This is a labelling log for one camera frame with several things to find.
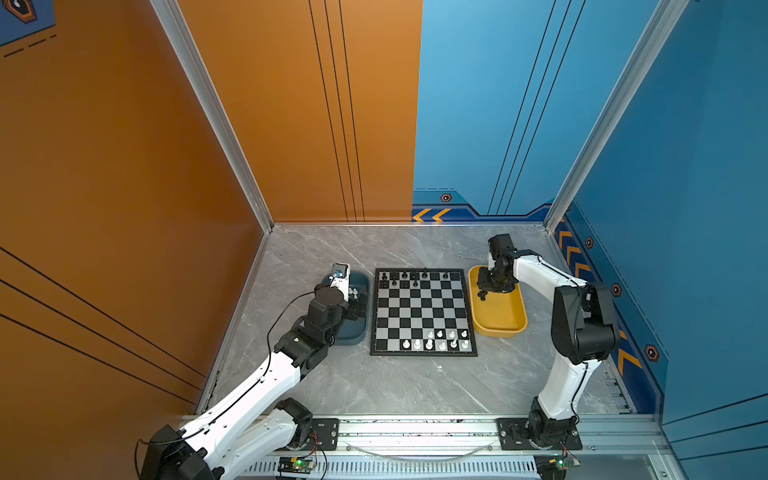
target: robotic arm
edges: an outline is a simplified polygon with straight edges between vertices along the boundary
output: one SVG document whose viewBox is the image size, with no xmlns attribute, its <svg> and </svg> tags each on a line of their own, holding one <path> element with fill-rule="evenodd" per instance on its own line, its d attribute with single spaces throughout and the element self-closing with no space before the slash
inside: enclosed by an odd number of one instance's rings
<svg viewBox="0 0 768 480">
<path fill-rule="evenodd" d="M 528 413 L 527 432 L 539 448 L 559 445 L 576 430 L 578 404 L 589 377 L 619 343 L 608 286 L 571 276 L 531 250 L 517 250 L 508 234 L 488 240 L 488 268 L 478 275 L 478 294 L 511 293 L 527 283 L 552 302 L 551 337 L 558 355 L 549 379 Z"/>
<path fill-rule="evenodd" d="M 141 480 L 230 480 L 273 450 L 300 448 L 312 413 L 294 399 L 251 424 L 328 355 L 348 308 L 349 273 L 349 265 L 333 265 L 330 285 L 315 287 L 307 314 L 229 395 L 179 432 L 160 429 L 149 442 Z"/>
</svg>

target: aluminum frame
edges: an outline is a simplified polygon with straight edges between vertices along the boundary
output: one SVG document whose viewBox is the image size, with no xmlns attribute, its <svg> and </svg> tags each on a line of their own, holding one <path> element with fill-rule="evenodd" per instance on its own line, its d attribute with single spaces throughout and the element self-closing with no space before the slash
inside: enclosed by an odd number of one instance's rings
<svg viewBox="0 0 768 480">
<path fill-rule="evenodd" d="M 237 140 L 237 135 L 227 112 L 224 110 L 219 94 L 216 92 L 214 82 L 208 74 L 203 57 L 197 49 L 187 22 L 184 20 L 179 4 L 176 0 L 150 0 L 150 3 L 163 26 L 163 30 L 165 30 L 165 35 L 176 52 L 184 73 L 187 74 L 216 138 L 219 139 L 221 149 L 230 162 L 232 171 L 240 183 L 240 188 L 243 189 L 253 214 L 259 221 L 261 230 L 264 233 L 271 232 L 274 221 L 270 215 L 270 210 L 266 206 L 266 201 L 264 201 L 259 185 L 256 183 L 248 160 L 245 158 L 243 148 Z"/>
<path fill-rule="evenodd" d="M 552 202 L 552 207 L 544 219 L 544 226 L 549 232 L 554 232 L 565 211 L 576 197 L 581 185 L 589 175 L 594 162 L 603 151 L 608 138 L 614 133 L 624 111 L 643 83 L 645 75 L 667 41 L 670 33 L 688 5 L 688 0 L 660 0 L 654 13 L 637 41 L 624 70 L 621 72 L 611 96 L 603 106 L 600 117 L 595 122 L 584 146 L 568 172 L 565 181 Z"/>
</svg>

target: yellow chevron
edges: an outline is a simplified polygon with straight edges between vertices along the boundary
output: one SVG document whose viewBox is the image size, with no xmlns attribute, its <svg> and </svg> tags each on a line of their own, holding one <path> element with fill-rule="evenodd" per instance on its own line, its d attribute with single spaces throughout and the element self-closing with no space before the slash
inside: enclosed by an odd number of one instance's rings
<svg viewBox="0 0 768 480">
<path fill-rule="evenodd" d="M 442 217 L 442 215 L 443 215 L 443 214 L 446 214 L 446 213 L 448 213 L 449 211 L 451 211 L 451 209 L 450 209 L 450 208 L 446 208 L 445 210 L 443 210 L 443 211 L 442 211 L 442 212 L 440 212 L 439 214 L 437 214 L 437 215 L 435 215 L 434 217 L 432 217 L 432 219 L 433 219 L 435 222 L 442 222 L 442 219 L 441 219 L 440 217 Z"/>
<path fill-rule="evenodd" d="M 619 349 L 619 374 L 621 376 L 624 376 L 624 360 L 629 360 L 634 365 L 636 365 L 639 369 L 643 368 L 643 366 L 640 364 L 640 360 L 634 358 L 629 353 L 626 353 L 622 349 Z"/>
<path fill-rule="evenodd" d="M 425 208 L 424 210 L 418 212 L 416 215 L 414 215 L 413 220 L 416 220 L 417 222 L 423 222 L 424 220 L 422 220 L 422 215 L 426 214 L 430 210 L 431 208 Z"/>
<path fill-rule="evenodd" d="M 577 247 L 568 247 L 566 249 L 568 251 L 568 255 L 565 257 L 565 262 L 570 265 L 571 264 L 571 253 L 581 253 L 581 250 L 579 250 Z"/>
<path fill-rule="evenodd" d="M 589 265 L 584 265 L 583 263 L 576 262 L 576 273 L 575 273 L 576 278 L 580 278 L 578 275 L 579 270 L 586 270 L 588 272 L 592 271 Z"/>
<path fill-rule="evenodd" d="M 573 237 L 573 234 L 567 230 L 560 232 L 560 250 L 563 250 L 563 237 Z"/>
</svg>

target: black wire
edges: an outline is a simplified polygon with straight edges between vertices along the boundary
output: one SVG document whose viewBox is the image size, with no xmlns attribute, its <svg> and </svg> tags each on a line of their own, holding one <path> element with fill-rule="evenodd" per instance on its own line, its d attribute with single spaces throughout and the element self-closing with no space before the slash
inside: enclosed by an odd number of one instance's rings
<svg viewBox="0 0 768 480">
<path fill-rule="evenodd" d="M 323 458 L 326 460 L 326 467 L 323 470 L 323 476 L 320 477 L 320 480 L 323 480 L 326 477 L 326 473 L 328 473 L 328 456 L 326 455 L 326 451 L 323 450 L 323 447 L 318 445 L 317 448 L 320 449 L 320 452 L 322 452 L 322 454 L 323 454 Z"/>
<path fill-rule="evenodd" d="M 301 298 L 303 296 L 311 295 L 312 293 L 315 293 L 315 291 L 313 290 L 311 292 L 302 293 L 298 297 L 296 297 L 293 300 L 291 300 L 290 303 L 288 303 L 288 305 L 286 305 L 286 307 L 283 309 L 283 311 L 280 312 L 280 315 L 277 316 L 277 319 L 275 320 L 275 323 L 272 324 L 272 326 L 270 327 L 270 330 L 266 333 L 266 358 L 267 358 L 267 360 L 266 360 L 266 370 L 264 370 L 264 375 L 266 375 L 270 371 L 270 365 L 272 364 L 272 346 L 270 345 L 270 333 L 272 333 L 272 329 L 275 328 L 275 325 L 277 325 L 277 322 L 280 321 L 280 317 L 283 316 L 283 314 L 286 312 L 286 310 L 288 310 L 288 307 L 291 306 L 293 304 L 293 302 L 297 301 L 299 298 Z M 253 385 L 248 387 L 248 390 L 243 392 L 243 395 L 237 397 L 237 400 L 235 400 L 228 407 L 226 407 L 222 413 L 220 413 L 219 415 L 216 415 L 216 418 L 214 418 L 213 420 L 208 422 L 208 424 L 209 425 L 213 425 L 223 414 L 227 413 L 229 411 L 229 409 L 231 409 L 236 403 L 238 403 L 248 392 L 251 391 L 251 389 L 254 386 L 258 385 L 259 383 L 261 383 L 261 381 L 260 381 L 260 379 L 257 379 L 256 382 Z"/>
<path fill-rule="evenodd" d="M 191 439 L 192 437 L 194 437 L 198 433 L 202 432 L 203 430 L 205 430 L 205 428 L 200 427 L 200 430 L 197 430 L 192 435 L 189 435 L 189 436 L 186 436 L 186 437 L 181 437 L 180 439 L 170 440 L 169 442 L 152 442 L 151 440 L 149 442 L 145 442 L 142 439 L 138 439 L 136 441 L 136 446 L 134 447 L 134 469 L 136 470 L 136 478 L 141 480 L 141 473 L 139 473 L 139 461 L 138 461 L 138 458 L 137 458 L 138 457 L 138 450 L 139 450 L 139 443 L 141 443 L 142 445 L 169 445 L 171 443 L 184 442 L 187 439 Z"/>
</svg>

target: gray marble surface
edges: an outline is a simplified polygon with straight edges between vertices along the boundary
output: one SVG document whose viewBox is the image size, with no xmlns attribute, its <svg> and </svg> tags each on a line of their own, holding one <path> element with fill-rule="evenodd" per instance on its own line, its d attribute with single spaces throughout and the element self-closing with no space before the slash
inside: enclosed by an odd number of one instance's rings
<svg viewBox="0 0 768 480">
<path fill-rule="evenodd" d="M 515 246 L 539 252 L 564 268 L 543 227 L 276 227 L 270 235 L 243 318 L 237 326 L 214 402 L 266 358 L 264 336 L 295 296 L 310 291 L 335 262 L 370 277 L 377 267 L 454 267 L 485 263 L 488 238 L 510 233 Z M 334 346 L 328 357 L 286 396 L 316 414 L 527 413 L 547 381 L 555 355 L 551 304 L 522 286 L 528 328 L 510 338 L 476 334 L 476 358 L 370 356 L 369 336 L 357 346 Z M 272 344 L 306 314 L 309 297 L 283 315 Z M 602 366 L 591 378 L 578 411 L 622 411 L 621 397 Z"/>
</svg>

